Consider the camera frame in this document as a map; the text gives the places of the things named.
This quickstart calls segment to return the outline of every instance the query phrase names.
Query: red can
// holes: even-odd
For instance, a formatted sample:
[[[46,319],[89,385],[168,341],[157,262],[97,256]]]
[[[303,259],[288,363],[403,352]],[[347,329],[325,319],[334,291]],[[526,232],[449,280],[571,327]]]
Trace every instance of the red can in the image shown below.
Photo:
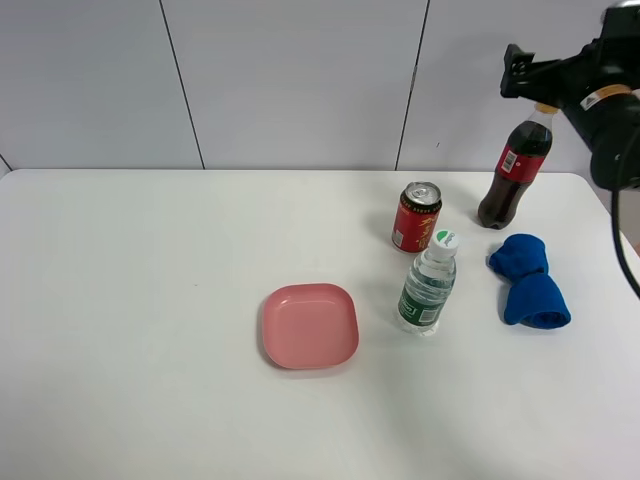
[[[433,233],[442,208],[440,189],[430,182],[411,182],[400,195],[391,239],[400,250],[421,252]]]

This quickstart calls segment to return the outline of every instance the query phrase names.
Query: can lid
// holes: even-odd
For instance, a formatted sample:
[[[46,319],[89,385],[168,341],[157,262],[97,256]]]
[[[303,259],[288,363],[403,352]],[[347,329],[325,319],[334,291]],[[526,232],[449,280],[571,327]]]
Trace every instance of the can lid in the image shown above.
[[[536,110],[538,110],[540,113],[550,113],[551,115],[558,113],[558,109],[556,107],[545,105],[544,103],[540,102],[536,103]]]
[[[451,230],[437,230],[429,241],[428,251],[440,258],[453,257],[458,252],[460,238]]]
[[[440,201],[440,189],[431,182],[411,182],[404,189],[407,197],[419,205],[435,205]]]

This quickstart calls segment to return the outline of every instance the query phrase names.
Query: bottle cap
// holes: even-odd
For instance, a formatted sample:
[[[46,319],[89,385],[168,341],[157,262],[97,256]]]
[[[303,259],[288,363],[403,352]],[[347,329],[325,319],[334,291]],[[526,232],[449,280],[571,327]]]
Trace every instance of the bottle cap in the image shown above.
[[[558,113],[558,109],[556,107],[545,105],[544,103],[540,102],[536,103],[536,110],[538,110],[540,113],[550,113],[551,115]]]
[[[437,230],[429,241],[429,253],[439,258],[453,257],[458,252],[460,240],[451,230]]]

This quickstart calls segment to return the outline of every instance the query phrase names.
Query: bottle neck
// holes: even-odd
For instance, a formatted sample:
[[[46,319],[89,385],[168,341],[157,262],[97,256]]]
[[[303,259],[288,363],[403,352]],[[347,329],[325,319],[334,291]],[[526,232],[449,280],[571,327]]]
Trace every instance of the bottle neck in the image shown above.
[[[434,255],[433,252],[430,252],[429,249],[426,249],[423,253],[422,258],[424,260],[433,260],[440,263],[446,263],[446,262],[450,262],[454,258],[454,256],[450,255],[448,257],[445,257],[443,255]]]
[[[551,121],[553,120],[554,113],[543,113],[538,110],[534,110],[531,116],[527,119],[530,122],[535,122],[548,130],[551,130]]]

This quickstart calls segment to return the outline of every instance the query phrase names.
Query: plastic bottle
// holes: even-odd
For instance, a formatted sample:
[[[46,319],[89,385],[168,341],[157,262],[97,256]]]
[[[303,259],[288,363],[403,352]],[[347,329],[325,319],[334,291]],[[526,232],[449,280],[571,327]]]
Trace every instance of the plastic bottle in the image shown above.
[[[518,203],[551,149],[551,121],[557,108],[536,104],[531,116],[507,140],[489,192],[480,202],[478,218],[484,227],[502,229],[516,215]]]
[[[458,235],[438,230],[427,249],[419,254],[407,275],[396,317],[403,330],[432,335],[456,279]]]

